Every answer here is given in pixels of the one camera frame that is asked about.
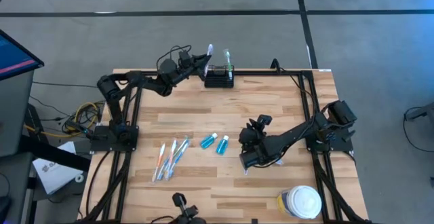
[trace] concrete floor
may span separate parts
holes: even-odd
[[[308,10],[421,10],[434,0],[304,0]],[[155,10],[297,10],[297,0],[2,0],[0,12]],[[403,112],[434,101],[434,15],[309,16],[318,66],[332,69],[341,99],[359,120],[354,136],[357,171],[371,220],[432,223],[434,157],[412,148]],[[193,53],[229,48],[237,67],[309,68],[300,16],[0,18],[0,28],[45,62],[36,81],[95,84],[114,68],[153,68],[173,45]],[[34,85],[32,95],[71,111],[102,99],[95,90]],[[33,102],[40,116],[58,114]],[[46,123],[58,128],[58,125]],[[419,147],[434,150],[425,118],[407,124]],[[42,201],[36,223],[73,221],[80,197]]]

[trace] monitor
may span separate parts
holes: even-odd
[[[0,30],[0,81],[43,67],[43,62]]]

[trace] plastic jar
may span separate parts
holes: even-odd
[[[282,191],[277,197],[277,208],[283,214],[301,219],[314,219],[321,212],[321,198],[317,190],[309,186],[297,186]]]

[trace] wooden tabletop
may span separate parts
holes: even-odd
[[[337,100],[332,73],[314,70],[313,74],[320,107]],[[103,120],[107,122],[110,117],[104,111]],[[198,77],[191,77],[178,84],[168,97],[143,90],[138,119],[140,138],[132,154],[122,221],[149,223],[163,215],[177,217],[180,211],[174,206],[172,195],[180,192],[186,196],[187,206],[196,205],[198,216],[208,223],[250,223],[251,219],[260,223],[321,223],[321,215],[314,220],[301,220],[277,209],[276,198],[281,191],[297,185],[316,188],[312,158],[304,140],[289,148],[282,166],[249,168],[248,175],[244,174],[238,136],[248,119],[257,119],[260,114],[273,117],[266,127],[268,135],[281,134],[305,122],[300,90],[290,77],[236,76],[235,87],[230,90],[205,89]],[[213,132],[218,134],[216,142],[202,149],[201,140]],[[152,183],[162,143],[167,146],[166,156],[173,138],[182,142],[186,135],[191,144],[176,165],[173,177]],[[229,146],[221,156],[215,150],[224,135],[229,136]],[[89,176],[103,155],[97,153],[92,157]],[[98,171],[90,196],[91,209],[107,188],[112,158],[113,153]],[[331,158],[339,192],[358,215],[367,218],[354,162],[343,153],[333,152]],[[85,193],[90,179],[87,178]],[[82,213],[86,200],[83,194]],[[334,218],[329,196],[327,201],[330,218]],[[116,203],[117,192],[111,206],[112,218]]]

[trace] small plastic bottle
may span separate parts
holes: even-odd
[[[216,139],[216,138],[217,138],[217,133],[213,133],[213,134],[205,137],[201,142],[201,147],[204,149],[208,148],[214,142],[214,139]]]
[[[228,140],[229,137],[228,136],[223,136],[223,139],[220,140],[217,149],[216,149],[216,153],[223,155],[224,152],[226,151],[226,148],[228,147]]]

